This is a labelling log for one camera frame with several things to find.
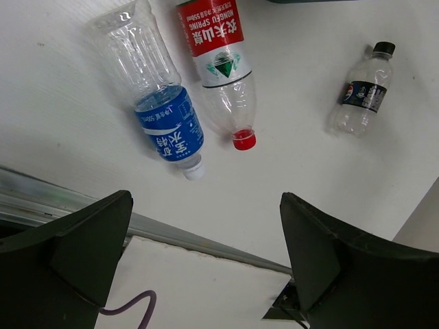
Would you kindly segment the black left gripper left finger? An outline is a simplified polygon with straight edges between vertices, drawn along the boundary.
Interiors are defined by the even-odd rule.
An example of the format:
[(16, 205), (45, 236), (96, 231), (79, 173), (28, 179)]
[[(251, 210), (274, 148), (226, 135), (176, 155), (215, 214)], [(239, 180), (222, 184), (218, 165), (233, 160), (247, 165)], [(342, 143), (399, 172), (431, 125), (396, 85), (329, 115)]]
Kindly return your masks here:
[(1, 233), (1, 327), (94, 328), (125, 239), (68, 215)]

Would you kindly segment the small black cap bottle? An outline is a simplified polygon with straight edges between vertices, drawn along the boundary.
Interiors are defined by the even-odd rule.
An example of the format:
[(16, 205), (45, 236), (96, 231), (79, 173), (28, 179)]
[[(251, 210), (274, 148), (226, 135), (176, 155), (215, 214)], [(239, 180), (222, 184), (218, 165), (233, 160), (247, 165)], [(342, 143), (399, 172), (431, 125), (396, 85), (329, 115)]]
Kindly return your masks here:
[(373, 126), (393, 77), (395, 50), (392, 42), (377, 42), (349, 70), (329, 119), (335, 133), (361, 137)]

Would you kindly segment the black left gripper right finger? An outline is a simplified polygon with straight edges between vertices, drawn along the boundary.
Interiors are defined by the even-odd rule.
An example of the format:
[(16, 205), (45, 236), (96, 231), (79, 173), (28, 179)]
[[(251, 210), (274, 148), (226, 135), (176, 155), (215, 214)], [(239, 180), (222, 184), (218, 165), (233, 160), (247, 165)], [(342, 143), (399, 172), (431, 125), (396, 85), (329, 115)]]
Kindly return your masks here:
[(438, 254), (388, 241), (284, 193), (281, 222), (312, 328), (437, 328)]

